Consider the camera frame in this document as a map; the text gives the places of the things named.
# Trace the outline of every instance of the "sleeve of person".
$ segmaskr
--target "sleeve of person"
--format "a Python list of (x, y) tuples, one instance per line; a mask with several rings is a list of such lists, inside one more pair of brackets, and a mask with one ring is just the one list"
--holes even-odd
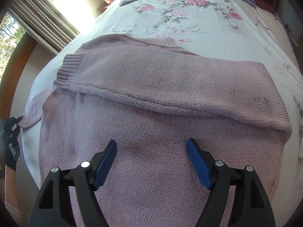
[(10, 213), (10, 215), (13, 217), (13, 219), (15, 220), (15, 222), (19, 226), (22, 226), (21, 212), (18, 209), (16, 209), (13, 206), (11, 206), (10, 204), (8, 204), (7, 202), (5, 202), (5, 207), (8, 210), (8, 212)]

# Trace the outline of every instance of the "black glove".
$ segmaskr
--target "black glove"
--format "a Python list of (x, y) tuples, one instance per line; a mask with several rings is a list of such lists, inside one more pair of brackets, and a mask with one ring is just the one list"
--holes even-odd
[(0, 136), (3, 141), (5, 152), (4, 163), (14, 171), (16, 171), (17, 159), (20, 155), (20, 147), (17, 140), (20, 133), (20, 126), (17, 125), (14, 130), (12, 130), (12, 128), (21, 119), (22, 117), (18, 119), (12, 117), (6, 122), (0, 120), (0, 126), (2, 129)]

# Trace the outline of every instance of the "blue gripper pad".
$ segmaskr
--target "blue gripper pad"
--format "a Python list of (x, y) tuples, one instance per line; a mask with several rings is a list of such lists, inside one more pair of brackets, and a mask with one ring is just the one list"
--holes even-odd
[(192, 163), (192, 166), (194, 167), (200, 183), (207, 189), (210, 189), (212, 182), (210, 181), (209, 168), (205, 164), (198, 149), (191, 140), (188, 140), (186, 143), (186, 153)]
[(109, 170), (111, 169), (117, 154), (117, 143), (114, 140), (108, 146), (109, 147), (105, 149), (106, 152), (103, 156), (103, 159), (95, 171), (94, 183), (92, 185), (94, 191), (97, 191), (101, 186), (104, 185)]

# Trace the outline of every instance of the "tree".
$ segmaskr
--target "tree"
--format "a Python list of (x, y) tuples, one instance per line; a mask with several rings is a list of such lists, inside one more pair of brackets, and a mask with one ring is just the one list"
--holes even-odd
[(0, 81), (8, 61), (24, 33), (24, 29), (7, 13), (0, 24)]

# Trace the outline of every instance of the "white bed sheet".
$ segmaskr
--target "white bed sheet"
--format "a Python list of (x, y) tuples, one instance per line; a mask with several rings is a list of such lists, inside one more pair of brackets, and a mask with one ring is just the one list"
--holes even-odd
[[(281, 176), (272, 202), (277, 227), (283, 226), (303, 196), (303, 190), (298, 189), (303, 166), (297, 165), (303, 80), (282, 24), (271, 13), (240, 0), (139, 0), (123, 7), (116, 0), (96, 19), (93, 28), (78, 35), (41, 71), (29, 101), (52, 84), (66, 54), (108, 33), (141, 38), (169, 36), (183, 48), (205, 57), (265, 65), (285, 103), (293, 130), (283, 148)], [(38, 187), (40, 126), (41, 122), (22, 131), (25, 161)]]

